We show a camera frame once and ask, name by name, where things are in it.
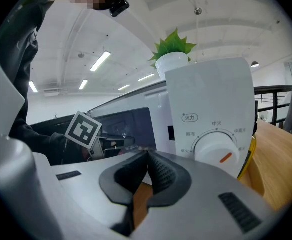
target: ceiling light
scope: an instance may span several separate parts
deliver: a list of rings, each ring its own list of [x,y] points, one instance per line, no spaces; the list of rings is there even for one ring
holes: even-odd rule
[[[90,71],[96,71],[96,70],[100,67],[100,65],[102,65],[103,62],[106,61],[106,59],[107,59],[109,56],[111,56],[111,53],[108,52],[108,51],[105,51],[105,52],[103,53],[103,55],[100,56],[100,58],[96,61],[96,63],[94,64],[94,66],[91,67]]]
[[[252,64],[251,64],[251,67],[252,68],[257,68],[257,67],[259,67],[260,66],[260,64],[257,62],[257,61],[254,61]]]
[[[80,87],[79,87],[79,89],[80,90],[84,89],[84,87],[87,84],[87,82],[88,82],[88,80],[83,80],[82,83],[81,83],[81,85],[80,85]]]
[[[123,89],[125,89],[125,88],[127,88],[127,87],[129,87],[130,85],[129,84],[127,84],[127,85],[125,85],[124,87],[122,87],[122,88],[120,88],[120,89],[118,89],[118,91],[121,91],[121,90],[123,90]]]
[[[38,93],[38,90],[36,89],[35,84],[34,84],[33,81],[30,81],[30,82],[29,82],[29,86],[30,86],[30,88],[32,89],[32,91],[33,91],[34,93]]]
[[[145,77],[143,77],[142,79],[139,79],[138,82],[143,81],[143,80],[145,80],[145,79],[147,79],[147,78],[151,78],[151,77],[154,76],[154,75],[155,75],[155,74],[150,74],[150,75],[148,75],[148,76],[145,76]]]

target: black and white marker tag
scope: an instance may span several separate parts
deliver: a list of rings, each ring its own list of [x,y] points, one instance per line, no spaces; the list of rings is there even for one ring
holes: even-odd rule
[[[77,112],[72,119],[65,137],[90,150],[102,124],[82,112]]]

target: green plant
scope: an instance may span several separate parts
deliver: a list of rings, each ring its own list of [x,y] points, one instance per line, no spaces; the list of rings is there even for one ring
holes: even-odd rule
[[[176,30],[171,33],[165,41],[160,39],[160,43],[155,43],[155,46],[157,48],[157,52],[153,52],[154,56],[149,61],[157,61],[160,57],[175,52],[189,54],[196,44],[187,43],[187,37],[181,39],[178,35],[178,28],[176,28]]]

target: potted plant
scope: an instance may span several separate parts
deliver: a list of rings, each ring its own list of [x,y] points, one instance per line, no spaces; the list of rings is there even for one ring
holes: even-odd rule
[[[161,80],[166,80],[165,72],[187,66],[191,61],[188,57],[192,49],[196,46],[187,43],[187,37],[181,39],[178,35],[178,28],[171,33],[166,40],[160,39],[160,43],[155,43],[157,52],[150,61],[156,60],[151,66],[158,70]]]

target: yellow object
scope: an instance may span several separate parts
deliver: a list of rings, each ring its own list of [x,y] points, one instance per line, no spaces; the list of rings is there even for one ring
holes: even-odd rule
[[[245,163],[242,166],[242,169],[241,169],[241,171],[240,171],[240,173],[238,175],[238,178],[237,178],[238,180],[240,180],[243,177],[243,175],[245,174],[248,166],[250,165],[250,162],[252,161],[253,155],[254,155],[255,150],[256,150],[256,145],[257,145],[257,139],[256,139],[256,136],[253,135],[251,137],[251,143],[250,143],[250,147],[249,147],[249,151],[248,151]]]

